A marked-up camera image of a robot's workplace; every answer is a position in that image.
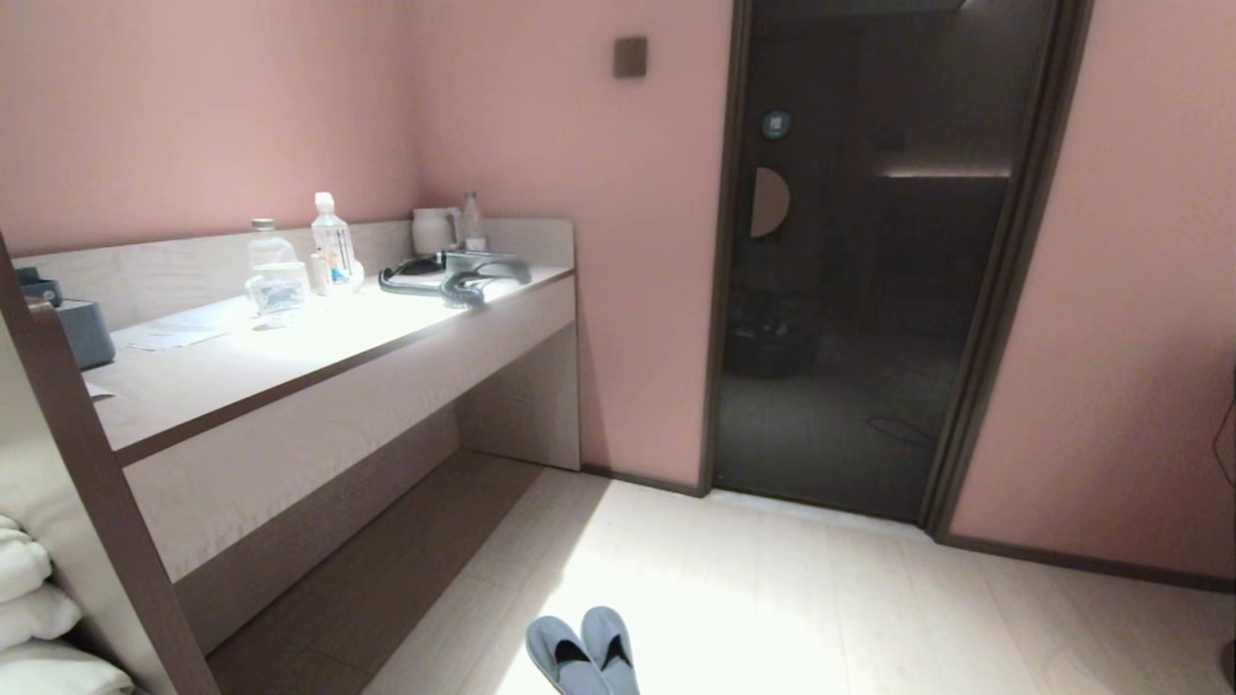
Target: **paper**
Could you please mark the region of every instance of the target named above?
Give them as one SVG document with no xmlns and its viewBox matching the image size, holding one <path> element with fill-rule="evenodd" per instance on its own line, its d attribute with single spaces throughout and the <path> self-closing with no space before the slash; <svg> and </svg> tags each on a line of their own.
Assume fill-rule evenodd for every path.
<svg viewBox="0 0 1236 695">
<path fill-rule="evenodd" d="M 85 382 L 85 392 L 90 394 L 90 401 L 101 401 L 103 398 L 110 398 L 116 394 L 115 391 L 109 391 L 101 386 Z"/>
<path fill-rule="evenodd" d="M 250 309 L 247 302 L 237 297 L 117 330 L 111 340 L 148 352 L 184 348 L 229 333 L 251 313 Z"/>
</svg>

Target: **pair of slippers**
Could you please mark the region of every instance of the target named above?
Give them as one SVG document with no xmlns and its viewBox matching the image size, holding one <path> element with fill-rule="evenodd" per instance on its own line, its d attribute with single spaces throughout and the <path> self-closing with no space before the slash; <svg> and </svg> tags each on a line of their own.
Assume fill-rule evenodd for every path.
<svg viewBox="0 0 1236 695">
<path fill-rule="evenodd" d="M 528 655 L 565 695 L 639 695 L 630 634 L 613 608 L 583 616 L 583 639 L 561 620 L 544 616 L 528 626 Z"/>
</svg>

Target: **wooden floor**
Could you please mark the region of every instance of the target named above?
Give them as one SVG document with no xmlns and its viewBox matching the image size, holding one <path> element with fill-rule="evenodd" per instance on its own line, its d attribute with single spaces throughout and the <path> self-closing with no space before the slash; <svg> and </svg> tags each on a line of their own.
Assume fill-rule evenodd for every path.
<svg viewBox="0 0 1236 695">
<path fill-rule="evenodd" d="M 451 456 L 210 654 L 220 690 L 360 693 L 540 470 Z"/>
<path fill-rule="evenodd" d="M 524 627 L 543 613 L 577 623 L 598 603 L 627 618 L 648 695 L 1231 694 L 1217 667 L 1231 596 L 554 470 L 365 693 L 550 695 Z"/>
</svg>

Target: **desk countertop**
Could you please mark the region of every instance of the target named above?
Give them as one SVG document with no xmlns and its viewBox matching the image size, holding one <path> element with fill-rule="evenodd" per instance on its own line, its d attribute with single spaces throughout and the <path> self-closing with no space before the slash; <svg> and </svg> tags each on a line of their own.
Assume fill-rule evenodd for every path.
<svg viewBox="0 0 1236 695">
<path fill-rule="evenodd" d="M 489 304 L 552 283 L 574 271 L 534 267 L 533 281 L 494 281 Z M 211 308 L 250 312 L 242 298 Z M 148 352 L 117 340 L 116 360 L 84 372 L 115 393 L 95 411 L 122 465 L 255 411 L 289 393 L 383 355 L 467 312 L 447 309 L 434 297 L 382 292 L 373 278 L 357 294 L 313 298 L 297 325 L 262 330 L 246 318 L 218 338 Z"/>
</svg>

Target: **bottle cap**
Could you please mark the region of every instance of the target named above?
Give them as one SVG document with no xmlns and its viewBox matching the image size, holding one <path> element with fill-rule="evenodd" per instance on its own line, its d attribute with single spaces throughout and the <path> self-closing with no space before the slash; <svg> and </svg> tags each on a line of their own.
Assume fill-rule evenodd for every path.
<svg viewBox="0 0 1236 695">
<path fill-rule="evenodd" d="M 335 197 L 325 190 L 315 193 L 313 197 L 314 205 L 318 205 L 319 213 L 334 213 L 335 211 Z"/>
</svg>

